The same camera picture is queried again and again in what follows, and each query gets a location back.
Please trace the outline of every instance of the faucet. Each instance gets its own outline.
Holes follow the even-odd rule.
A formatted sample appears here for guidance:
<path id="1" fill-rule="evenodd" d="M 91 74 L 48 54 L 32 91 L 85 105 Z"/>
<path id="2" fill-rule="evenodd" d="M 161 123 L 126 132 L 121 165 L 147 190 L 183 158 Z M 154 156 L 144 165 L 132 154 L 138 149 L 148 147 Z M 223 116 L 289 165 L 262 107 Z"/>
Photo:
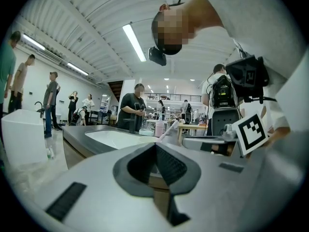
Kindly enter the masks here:
<path id="1" fill-rule="evenodd" d="M 131 118 L 125 118 L 124 121 L 130 123 L 129 132 L 135 134 L 136 114 L 131 114 Z"/>
<path id="2" fill-rule="evenodd" d="M 44 114 L 43 104 L 41 102 L 37 101 L 36 103 L 34 103 L 34 105 L 36 105 L 37 103 L 41 104 L 41 109 L 39 109 L 37 112 L 40 113 L 40 118 L 42 118 L 43 114 Z"/>

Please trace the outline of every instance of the fluorescent light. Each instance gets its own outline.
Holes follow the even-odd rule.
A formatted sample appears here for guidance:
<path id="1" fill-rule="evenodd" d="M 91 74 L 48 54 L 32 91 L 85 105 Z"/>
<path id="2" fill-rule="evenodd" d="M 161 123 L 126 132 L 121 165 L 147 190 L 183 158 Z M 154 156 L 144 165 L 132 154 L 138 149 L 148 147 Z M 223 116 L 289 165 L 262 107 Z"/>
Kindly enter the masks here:
<path id="1" fill-rule="evenodd" d="M 128 24 L 128 25 L 123 26 L 122 28 L 125 31 L 127 37 L 129 38 L 132 46 L 134 47 L 134 50 L 135 50 L 137 56 L 139 56 L 139 58 L 142 62 L 146 62 L 145 55 L 144 55 L 143 51 L 141 50 L 140 44 L 139 44 L 139 42 L 138 42 L 138 40 L 135 36 L 135 33 L 134 33 L 131 25 Z"/>
<path id="2" fill-rule="evenodd" d="M 77 70 L 78 72 L 84 74 L 84 75 L 88 75 L 87 72 L 84 72 L 83 70 L 81 70 L 80 68 L 76 67 L 75 65 L 73 65 L 73 64 L 71 64 L 71 63 L 68 63 L 67 65 L 70 66 L 71 68 Z"/>
<path id="3" fill-rule="evenodd" d="M 23 37 L 24 37 L 26 40 L 28 40 L 29 42 L 31 42 L 32 44 L 36 45 L 38 48 L 40 48 L 40 49 L 42 49 L 43 51 L 45 51 L 45 47 L 44 47 L 42 44 L 40 44 L 40 43 L 38 43 L 37 41 L 35 41 L 33 38 L 31 38 L 31 37 L 29 37 L 29 36 L 27 36 L 27 35 L 25 35 L 25 34 L 23 34 Z"/>

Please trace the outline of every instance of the white floor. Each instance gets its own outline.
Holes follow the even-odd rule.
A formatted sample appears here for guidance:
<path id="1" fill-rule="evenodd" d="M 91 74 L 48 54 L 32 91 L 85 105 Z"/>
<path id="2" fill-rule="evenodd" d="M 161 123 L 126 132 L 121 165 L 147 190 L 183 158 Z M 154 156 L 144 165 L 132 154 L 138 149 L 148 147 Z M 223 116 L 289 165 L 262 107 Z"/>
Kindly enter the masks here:
<path id="1" fill-rule="evenodd" d="M 62 131 L 53 129 L 52 135 L 53 137 L 45 140 L 45 146 L 52 147 L 55 157 L 46 163 L 27 164 L 18 169 L 12 169 L 3 148 L 1 148 L 0 156 L 4 162 L 5 175 L 12 188 L 21 190 L 32 200 L 35 192 L 42 186 L 68 170 L 64 156 Z"/>

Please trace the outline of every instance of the staircase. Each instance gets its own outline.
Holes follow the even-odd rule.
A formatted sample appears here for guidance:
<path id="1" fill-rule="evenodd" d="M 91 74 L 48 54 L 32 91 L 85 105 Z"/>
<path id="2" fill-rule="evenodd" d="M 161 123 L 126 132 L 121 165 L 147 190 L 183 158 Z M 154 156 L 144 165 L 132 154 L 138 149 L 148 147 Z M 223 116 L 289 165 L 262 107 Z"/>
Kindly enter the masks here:
<path id="1" fill-rule="evenodd" d="M 124 81 L 117 81 L 117 82 L 110 82 L 108 83 L 114 96 L 116 97 L 116 99 L 119 102 L 120 99 L 120 94 L 121 94 L 121 88 L 122 88 L 122 84 Z"/>

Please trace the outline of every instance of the glass railing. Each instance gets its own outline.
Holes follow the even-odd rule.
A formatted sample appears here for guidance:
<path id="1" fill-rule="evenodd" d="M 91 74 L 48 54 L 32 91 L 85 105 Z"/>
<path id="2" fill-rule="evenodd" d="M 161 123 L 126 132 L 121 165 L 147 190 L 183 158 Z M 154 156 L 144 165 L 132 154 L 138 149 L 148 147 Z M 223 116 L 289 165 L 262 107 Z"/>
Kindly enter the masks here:
<path id="1" fill-rule="evenodd" d="M 200 95 L 180 95 L 180 94 L 159 94 L 159 93 L 145 93 L 146 100 L 168 100 L 168 101 L 184 101 L 201 102 Z"/>

